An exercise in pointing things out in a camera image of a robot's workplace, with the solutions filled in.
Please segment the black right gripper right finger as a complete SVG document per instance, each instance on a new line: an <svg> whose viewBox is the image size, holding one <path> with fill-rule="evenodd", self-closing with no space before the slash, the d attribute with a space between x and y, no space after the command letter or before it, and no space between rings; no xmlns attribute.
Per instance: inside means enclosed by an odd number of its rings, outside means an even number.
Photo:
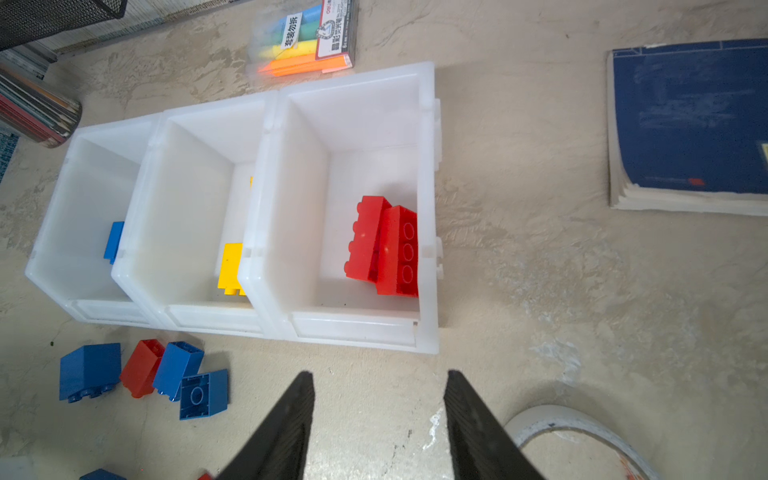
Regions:
<svg viewBox="0 0 768 480"><path fill-rule="evenodd" d="M460 371L448 372L443 399L456 479L542 477Z"/></svg>

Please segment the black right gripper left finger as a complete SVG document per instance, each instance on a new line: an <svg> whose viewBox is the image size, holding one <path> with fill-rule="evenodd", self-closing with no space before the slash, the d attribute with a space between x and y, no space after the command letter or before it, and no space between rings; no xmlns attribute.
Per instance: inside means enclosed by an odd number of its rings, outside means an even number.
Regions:
<svg viewBox="0 0 768 480"><path fill-rule="evenodd" d="M216 479L303 479L314 403L313 375L301 371Z"/></svg>

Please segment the yellow brick pile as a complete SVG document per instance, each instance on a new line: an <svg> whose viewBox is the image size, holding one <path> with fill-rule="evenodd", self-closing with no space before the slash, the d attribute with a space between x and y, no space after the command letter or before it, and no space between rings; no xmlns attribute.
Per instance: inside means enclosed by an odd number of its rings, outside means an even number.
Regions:
<svg viewBox="0 0 768 480"><path fill-rule="evenodd" d="M226 296L246 295L238 280L242 251L243 245L241 243L224 245L217 288L222 290Z"/></svg>

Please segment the long red brick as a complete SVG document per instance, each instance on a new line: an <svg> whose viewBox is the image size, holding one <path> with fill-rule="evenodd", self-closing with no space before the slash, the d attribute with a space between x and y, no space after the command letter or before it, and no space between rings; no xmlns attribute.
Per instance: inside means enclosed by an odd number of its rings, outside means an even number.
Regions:
<svg viewBox="0 0 768 480"><path fill-rule="evenodd" d="M376 289L379 295L418 297L417 215L402 206L381 217Z"/></svg>
<svg viewBox="0 0 768 480"><path fill-rule="evenodd" d="M349 258L344 265L348 278L377 282L381 218L390 207L383 196L363 196L357 204L354 237L349 242Z"/></svg>

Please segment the blue tall brick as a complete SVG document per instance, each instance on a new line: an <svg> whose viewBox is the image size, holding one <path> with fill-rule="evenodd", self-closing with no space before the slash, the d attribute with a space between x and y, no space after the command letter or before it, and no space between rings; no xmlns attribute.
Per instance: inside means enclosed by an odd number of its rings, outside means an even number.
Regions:
<svg viewBox="0 0 768 480"><path fill-rule="evenodd" d="M96 398L120 383L119 343L86 345L60 360L59 400L68 403Z"/></svg>

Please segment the small blue brick bottom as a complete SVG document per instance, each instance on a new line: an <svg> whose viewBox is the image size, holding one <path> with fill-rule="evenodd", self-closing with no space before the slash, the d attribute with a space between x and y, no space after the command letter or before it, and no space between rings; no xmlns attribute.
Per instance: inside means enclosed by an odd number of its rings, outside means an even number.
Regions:
<svg viewBox="0 0 768 480"><path fill-rule="evenodd" d="M117 258L123 228L124 222L116 221L112 223L109 231L103 258L108 260L111 265L114 264Z"/></svg>

